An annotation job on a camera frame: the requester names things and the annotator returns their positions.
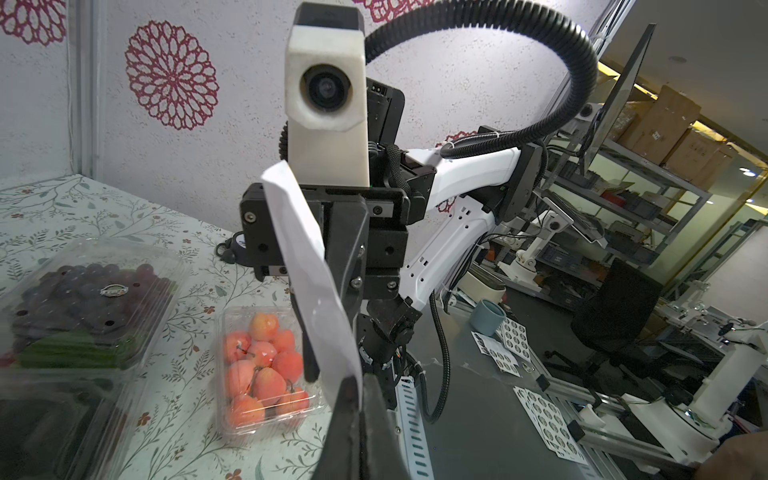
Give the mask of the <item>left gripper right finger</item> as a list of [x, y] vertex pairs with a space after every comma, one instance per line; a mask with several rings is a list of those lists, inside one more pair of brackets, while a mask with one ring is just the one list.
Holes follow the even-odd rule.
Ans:
[[406, 480], [410, 478], [379, 381], [371, 374], [363, 375], [359, 429], [360, 479]]

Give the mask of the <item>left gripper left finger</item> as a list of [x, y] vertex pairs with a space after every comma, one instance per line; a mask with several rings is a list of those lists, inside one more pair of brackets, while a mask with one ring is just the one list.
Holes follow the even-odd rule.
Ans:
[[360, 397], [355, 377], [339, 386], [314, 480], [352, 480], [360, 475]]

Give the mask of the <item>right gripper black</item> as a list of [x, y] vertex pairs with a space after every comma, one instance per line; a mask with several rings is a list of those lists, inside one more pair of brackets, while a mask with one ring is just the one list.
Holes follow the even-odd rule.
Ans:
[[[409, 182], [409, 192], [393, 187], [325, 187], [301, 189], [319, 228], [326, 263], [355, 333], [362, 300], [393, 299], [405, 265], [407, 227], [424, 218], [432, 184]], [[246, 262], [255, 277], [286, 275], [285, 261], [299, 253], [300, 231], [289, 225], [288, 204], [270, 208], [264, 186], [252, 184], [240, 202]], [[320, 376], [316, 356], [301, 315], [293, 283], [291, 307], [301, 329], [303, 375]]]

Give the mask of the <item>white sticker label sheet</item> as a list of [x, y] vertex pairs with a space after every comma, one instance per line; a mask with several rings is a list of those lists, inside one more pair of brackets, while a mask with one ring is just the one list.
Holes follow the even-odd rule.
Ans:
[[275, 236], [304, 322], [326, 400], [335, 405], [342, 384], [352, 405], [362, 403], [362, 369], [353, 332], [325, 261], [320, 227], [289, 164], [280, 161], [261, 176]]

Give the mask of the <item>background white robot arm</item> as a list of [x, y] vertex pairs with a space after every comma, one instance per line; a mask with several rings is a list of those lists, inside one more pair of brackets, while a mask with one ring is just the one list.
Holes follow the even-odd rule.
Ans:
[[767, 325], [723, 330], [728, 348], [691, 396], [664, 393], [652, 401], [624, 394], [612, 413], [586, 406], [568, 425], [582, 445], [658, 469], [690, 470], [707, 460], [733, 427], [732, 405], [767, 364]]

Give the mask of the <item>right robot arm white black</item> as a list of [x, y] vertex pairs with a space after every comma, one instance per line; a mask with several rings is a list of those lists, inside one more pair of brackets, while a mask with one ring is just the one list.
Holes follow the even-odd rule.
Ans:
[[258, 278], [285, 275], [303, 336], [303, 378], [337, 403], [362, 378], [396, 405], [395, 378], [416, 321], [450, 271], [528, 203], [542, 150], [524, 144], [443, 159], [393, 143], [403, 93], [366, 83], [369, 187], [300, 185], [285, 162], [240, 203], [247, 262]]

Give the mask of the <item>storage shelving with boxes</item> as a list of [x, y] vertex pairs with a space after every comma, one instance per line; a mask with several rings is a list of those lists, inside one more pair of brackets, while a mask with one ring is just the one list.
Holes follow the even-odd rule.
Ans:
[[[618, 250], [609, 242], [608, 236], [598, 242], [608, 257], [620, 258], [642, 271], [647, 270], [659, 258], [711, 197], [709, 192], [608, 138], [610, 128], [618, 120], [621, 110], [634, 89], [655, 29], [654, 23], [648, 24], [645, 28], [607, 100], [602, 104], [587, 103], [577, 114], [572, 121], [574, 130], [570, 134], [569, 146], [565, 149], [556, 145], [550, 147], [552, 168], [545, 172], [543, 184], [545, 191], [551, 190], [553, 186], [563, 188], [630, 221], [634, 227], [642, 226], [649, 232], [661, 234], [663, 241], [654, 248], [646, 243], [626, 241], [624, 243], [626, 248]], [[617, 203], [612, 202], [595, 190], [599, 178], [589, 175], [591, 172], [589, 167], [597, 155], [658, 186], [660, 194], [673, 188], [680, 193], [690, 192], [696, 195], [698, 200], [690, 206], [682, 219], [673, 223], [660, 220], [661, 210], [651, 207], [651, 202], [642, 199], [639, 195], [635, 196], [637, 199], [635, 203], [627, 201], [623, 196]]]

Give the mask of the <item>black alarm clock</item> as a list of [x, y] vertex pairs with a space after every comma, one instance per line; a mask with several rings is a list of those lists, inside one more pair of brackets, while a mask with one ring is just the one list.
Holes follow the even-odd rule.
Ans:
[[215, 255], [221, 261], [230, 265], [251, 267], [246, 251], [245, 236], [243, 231], [236, 232], [230, 238], [219, 243], [215, 247]]

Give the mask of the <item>teal cup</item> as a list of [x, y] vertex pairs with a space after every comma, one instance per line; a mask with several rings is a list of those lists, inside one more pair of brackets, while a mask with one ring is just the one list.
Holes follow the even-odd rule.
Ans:
[[497, 303], [483, 299], [476, 304], [469, 322], [479, 334], [492, 337], [506, 318], [505, 311]]

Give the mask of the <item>sticker sheet on table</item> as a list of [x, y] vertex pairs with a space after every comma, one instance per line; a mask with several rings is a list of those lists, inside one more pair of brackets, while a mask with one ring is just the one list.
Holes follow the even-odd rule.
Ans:
[[507, 318], [491, 337], [476, 331], [471, 335], [480, 352], [489, 356], [501, 372], [516, 377], [522, 371], [535, 372], [527, 330], [522, 324]]
[[531, 390], [521, 387], [513, 390], [545, 446], [561, 459], [587, 465], [587, 458], [570, 435], [559, 408]]

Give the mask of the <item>round sticker on grape box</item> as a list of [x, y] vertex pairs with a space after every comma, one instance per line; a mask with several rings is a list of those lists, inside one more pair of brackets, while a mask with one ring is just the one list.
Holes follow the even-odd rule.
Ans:
[[105, 298], [118, 298], [125, 296], [129, 292], [129, 287], [122, 284], [109, 284], [99, 290], [99, 294]]

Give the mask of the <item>purple grape clamshell box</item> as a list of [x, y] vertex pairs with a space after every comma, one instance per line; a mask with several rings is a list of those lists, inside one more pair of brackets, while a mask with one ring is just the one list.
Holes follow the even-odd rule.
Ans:
[[[146, 363], [187, 265], [157, 246], [112, 238], [70, 244], [1, 296], [1, 365], [130, 371]], [[122, 284], [129, 292], [105, 298]]]

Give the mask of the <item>black office chair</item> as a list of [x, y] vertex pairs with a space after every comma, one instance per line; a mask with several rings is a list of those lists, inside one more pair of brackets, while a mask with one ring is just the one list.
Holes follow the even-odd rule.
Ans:
[[622, 260], [615, 260], [599, 290], [582, 302], [571, 322], [571, 331], [593, 354], [577, 363], [557, 351], [544, 353], [544, 365], [593, 382], [607, 362], [636, 374], [649, 374], [654, 360], [636, 340], [657, 304], [663, 285]]

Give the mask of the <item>blackberry clamshell box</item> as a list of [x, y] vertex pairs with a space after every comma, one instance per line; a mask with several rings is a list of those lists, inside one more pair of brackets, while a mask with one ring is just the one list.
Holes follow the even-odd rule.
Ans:
[[116, 479], [146, 380], [131, 375], [1, 375], [3, 479]]

